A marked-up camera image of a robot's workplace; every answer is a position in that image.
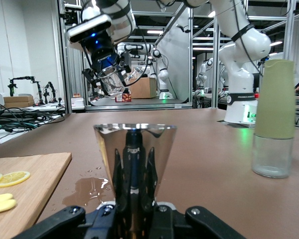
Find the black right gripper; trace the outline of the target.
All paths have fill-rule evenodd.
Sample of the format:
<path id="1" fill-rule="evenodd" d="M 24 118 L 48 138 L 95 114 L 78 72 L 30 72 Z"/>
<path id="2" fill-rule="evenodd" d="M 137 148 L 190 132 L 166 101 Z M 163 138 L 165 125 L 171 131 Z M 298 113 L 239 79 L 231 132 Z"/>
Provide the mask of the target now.
<path id="1" fill-rule="evenodd" d="M 82 74 L 94 89 L 102 89 L 101 79 L 94 71 L 102 71 L 103 69 L 115 66 L 116 64 L 120 81 L 123 86 L 127 85 L 126 81 L 129 80 L 132 71 L 130 68 L 130 56 L 128 52 L 116 54 L 108 35 L 92 34 L 83 41 L 83 44 L 91 56 L 92 69 L 84 69 Z"/>

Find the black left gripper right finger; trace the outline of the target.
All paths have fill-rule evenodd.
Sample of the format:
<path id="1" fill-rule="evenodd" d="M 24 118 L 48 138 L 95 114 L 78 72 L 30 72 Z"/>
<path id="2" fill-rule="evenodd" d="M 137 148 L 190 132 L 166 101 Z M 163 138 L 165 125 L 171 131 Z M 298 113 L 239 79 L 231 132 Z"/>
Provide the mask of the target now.
<path id="1" fill-rule="evenodd" d="M 193 206 L 185 214 L 172 203 L 159 202 L 149 228 L 150 239 L 243 239 L 244 236 L 204 207 Z"/>

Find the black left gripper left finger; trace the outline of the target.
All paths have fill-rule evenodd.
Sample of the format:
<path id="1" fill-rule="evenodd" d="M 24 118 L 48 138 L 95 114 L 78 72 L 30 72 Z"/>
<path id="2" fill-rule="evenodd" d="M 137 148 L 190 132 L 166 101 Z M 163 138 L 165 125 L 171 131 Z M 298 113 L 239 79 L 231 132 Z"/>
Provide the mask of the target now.
<path id="1" fill-rule="evenodd" d="M 69 206 L 19 233 L 15 239 L 117 239 L 116 208 L 101 204 L 86 214 L 84 208 Z"/>

